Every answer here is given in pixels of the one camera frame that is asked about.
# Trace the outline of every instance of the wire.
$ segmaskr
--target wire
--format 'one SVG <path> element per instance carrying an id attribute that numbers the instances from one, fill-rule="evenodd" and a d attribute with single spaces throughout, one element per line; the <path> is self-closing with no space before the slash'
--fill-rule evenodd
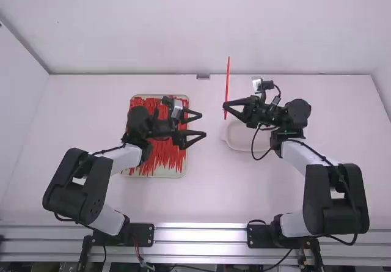
<path id="1" fill-rule="evenodd" d="M 187 266 L 187 265 L 177 265 L 177 264 L 175 264 L 173 267 L 171 267 L 171 269 L 174 269 L 175 267 L 179 267 L 179 268 L 188 268 L 188 269 L 193 269 L 193 270 L 203 271 L 203 272 L 215 272 L 215 271 L 213 271 L 213 270 L 207 270 L 207 269 L 196 268 L 196 267 Z"/>
<path id="2" fill-rule="evenodd" d="M 275 84 L 274 87 L 279 91 L 278 97 L 281 97 L 281 90 L 278 85 Z"/>
<path id="3" fill-rule="evenodd" d="M 287 139 L 287 141 L 289 142 L 295 142 L 297 144 L 300 144 L 304 147 L 306 147 L 307 149 L 309 149 L 312 153 L 314 153 L 316 156 L 318 156 L 319 158 L 321 158 L 324 162 L 326 162 L 329 166 L 332 167 L 332 169 L 335 171 L 335 173 L 339 176 L 340 178 L 340 181 L 342 182 L 344 188 L 345 188 L 345 191 L 346 191 L 346 195 L 350 201 L 350 204 L 352 206 L 352 209 L 353 209 L 353 214 L 354 216 L 356 217 L 356 223 L 355 223 L 355 231 L 354 231 L 354 236 L 353 236 L 353 239 L 350 241 L 350 242 L 347 242 L 347 241 L 344 241 L 344 240 L 341 240 L 340 238 L 338 237 L 335 237 L 333 235 L 323 235 L 325 237 L 329 237 L 329 238 L 332 238 L 333 240 L 336 240 L 340 243 L 343 243 L 347 246 L 352 246 L 356 243 L 357 241 L 357 237 L 358 237 L 358 227 L 359 227 L 359 215 L 358 215 L 358 212 L 357 212 L 357 208 L 356 208 L 356 203 L 352 200 L 352 195 L 350 193 L 350 189 L 349 189 L 349 186 L 345 180 L 345 178 L 342 176 L 342 173 L 338 170 L 338 167 L 336 167 L 335 165 L 333 165 L 325 156 L 323 156 L 322 154 L 318 153 L 316 150 L 314 150 L 313 148 L 311 148 L 309 145 L 307 145 L 306 143 L 304 142 L 301 142 L 301 141 L 298 141 L 296 139 Z"/>
<path id="4" fill-rule="evenodd" d="M 254 136 L 252 137 L 252 141 L 251 141 L 251 156 L 252 158 L 255 160 L 255 161 L 260 161 L 262 160 L 270 151 L 271 151 L 271 148 L 269 148 L 269 150 L 267 150 L 261 157 L 257 158 L 255 157 L 254 155 L 254 141 L 255 141 L 255 137 L 257 136 L 257 133 L 258 131 L 260 131 L 260 128 L 261 126 L 263 125 L 263 123 L 260 123 L 257 130 L 255 131 L 254 133 Z"/>
<path id="5" fill-rule="evenodd" d="M 156 141 L 159 141 L 159 142 L 165 142 L 165 141 L 168 141 L 170 138 L 165 138 L 165 139 L 155 139 L 153 138 L 154 140 Z"/>
<path id="6" fill-rule="evenodd" d="M 71 222 L 71 221 L 74 221 L 73 219 L 61 218 L 57 213 L 54 214 L 54 217 L 56 217 L 56 219 L 57 219 L 58 221 L 62 221 L 62 222 Z"/>
<path id="7" fill-rule="evenodd" d="M 287 254 L 286 254 L 285 256 L 282 257 L 281 260 L 279 260 L 279 261 L 278 261 L 277 263 L 275 263 L 273 266 L 270 266 L 269 268 L 264 269 L 263 272 L 272 270 L 272 269 L 274 269 L 275 267 L 277 267 L 278 265 L 280 265 L 280 264 L 289 256 L 289 254 L 290 254 L 292 251 L 293 251 L 293 249 L 290 249 L 290 250 L 287 252 Z"/>
<path id="8" fill-rule="evenodd" d="M 106 251 L 106 246 L 103 246 L 103 251 L 104 251 L 104 259 L 103 259 L 103 266 L 104 266 L 104 263 L 106 263 L 106 259 L 108 258 L 108 252 Z"/>

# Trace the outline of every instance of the red straw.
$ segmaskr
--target red straw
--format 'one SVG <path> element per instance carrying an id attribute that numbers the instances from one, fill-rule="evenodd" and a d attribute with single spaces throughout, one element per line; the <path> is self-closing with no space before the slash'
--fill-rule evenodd
<path id="1" fill-rule="evenodd" d="M 225 101 L 228 101 L 228 85 L 230 82 L 230 66 L 231 66 L 231 61 L 230 61 L 230 56 L 228 56 L 228 61 L 227 61 L 227 77 L 225 79 Z M 227 112 L 224 111 L 224 120 L 227 119 Z"/>

